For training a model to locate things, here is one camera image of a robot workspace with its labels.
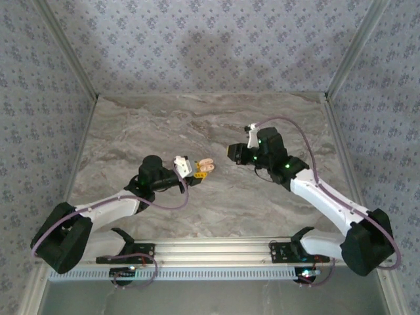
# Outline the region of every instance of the marble table surface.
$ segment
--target marble table surface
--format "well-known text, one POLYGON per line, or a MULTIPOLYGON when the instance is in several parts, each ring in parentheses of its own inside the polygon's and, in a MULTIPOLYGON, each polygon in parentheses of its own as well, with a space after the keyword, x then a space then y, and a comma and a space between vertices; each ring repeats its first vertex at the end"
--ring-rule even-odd
MULTIPOLYGON (((177 155, 213 158, 217 168, 192 187, 180 211, 149 207, 102 230, 120 227, 135 239, 228 236, 291 236, 305 226, 336 231, 305 200, 258 178, 251 166, 237 166, 226 147, 247 142, 243 127, 284 115, 304 129, 320 176, 348 196, 318 94, 203 94, 100 97, 94 111, 70 203, 111 196, 137 174, 143 157, 159 155, 171 167, 177 155)), ((273 121, 289 154, 310 164, 300 134, 288 122, 273 121)), ((156 203, 183 203, 178 188, 157 193, 156 203)))

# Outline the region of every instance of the wall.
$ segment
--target wall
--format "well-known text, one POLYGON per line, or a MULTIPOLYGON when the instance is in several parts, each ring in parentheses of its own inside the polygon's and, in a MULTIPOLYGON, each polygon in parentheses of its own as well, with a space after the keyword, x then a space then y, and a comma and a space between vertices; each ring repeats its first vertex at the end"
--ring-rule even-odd
POLYGON ((390 214, 420 314, 420 3, 392 0, 333 100, 367 204, 390 214))
POLYGON ((0 314, 33 268, 29 243, 62 201, 93 103, 30 1, 0 1, 0 314))
POLYGON ((49 0, 96 92, 326 91, 370 0, 49 0))

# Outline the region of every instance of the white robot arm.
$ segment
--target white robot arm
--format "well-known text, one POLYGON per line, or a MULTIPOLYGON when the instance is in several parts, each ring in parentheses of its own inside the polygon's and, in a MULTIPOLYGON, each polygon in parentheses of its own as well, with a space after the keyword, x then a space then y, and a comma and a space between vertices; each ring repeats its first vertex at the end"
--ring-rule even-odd
MULTIPOLYGON (((252 124, 245 130, 249 133, 248 144, 230 145, 228 157, 240 165, 266 169, 273 182, 311 203, 340 231, 327 233, 304 228, 291 237, 290 250, 283 253, 282 259, 305 262, 315 255, 331 257, 343 260, 355 273, 366 276, 395 252, 389 218, 382 210, 370 211, 347 199, 320 179, 316 170, 289 156, 275 128, 260 130, 252 124)), ((124 231, 97 230, 145 210, 154 201, 155 192, 169 187, 179 186, 181 193, 186 194, 184 204, 176 208, 180 209, 188 201, 187 186, 199 184, 214 169, 212 162, 201 160, 193 167, 187 157, 177 156, 175 170, 168 170, 159 157, 144 158, 138 175, 116 195, 76 207, 68 203, 57 205, 31 243, 33 255, 44 259, 58 273, 65 273, 80 260, 96 258, 98 262, 107 256, 140 253, 144 249, 137 248, 124 231)))
POLYGON ((258 124, 251 124, 245 131, 248 143, 230 145, 228 157, 238 165, 266 169, 273 182, 311 203, 340 231, 302 229, 291 238, 298 258, 304 261, 310 255, 323 255, 343 260, 355 273, 366 276, 394 253, 397 246, 382 210, 370 211, 349 200, 320 179, 316 170, 289 156, 276 128, 259 129, 258 124))

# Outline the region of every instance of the white cable tray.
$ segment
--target white cable tray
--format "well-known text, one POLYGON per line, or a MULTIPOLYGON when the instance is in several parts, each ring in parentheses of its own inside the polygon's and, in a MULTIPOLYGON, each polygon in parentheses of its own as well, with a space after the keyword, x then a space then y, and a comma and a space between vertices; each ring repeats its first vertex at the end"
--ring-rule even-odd
MULTIPOLYGON (((124 280, 148 280, 152 277, 154 269, 151 267, 136 270, 134 277, 124 277, 124 280)), ((49 280, 61 281, 92 281, 111 280, 107 268, 80 268, 57 274, 51 271, 49 280)), ((182 280, 292 280, 296 279, 294 267, 193 267, 193 268, 161 268, 156 280, 182 281, 182 280)))

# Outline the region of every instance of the blue floral wallpaper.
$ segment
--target blue floral wallpaper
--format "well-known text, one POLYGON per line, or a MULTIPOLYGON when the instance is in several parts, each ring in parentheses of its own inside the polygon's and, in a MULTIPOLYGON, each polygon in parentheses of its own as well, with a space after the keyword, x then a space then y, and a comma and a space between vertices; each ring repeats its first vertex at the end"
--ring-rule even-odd
POLYGON ((30 1, 0 1, 0 314, 14 314, 29 242, 62 201, 93 105, 30 1))
POLYGON ((333 103, 368 205, 390 214, 420 314, 420 2, 392 0, 333 103))
POLYGON ((371 0, 48 0, 99 94, 326 91, 371 0))

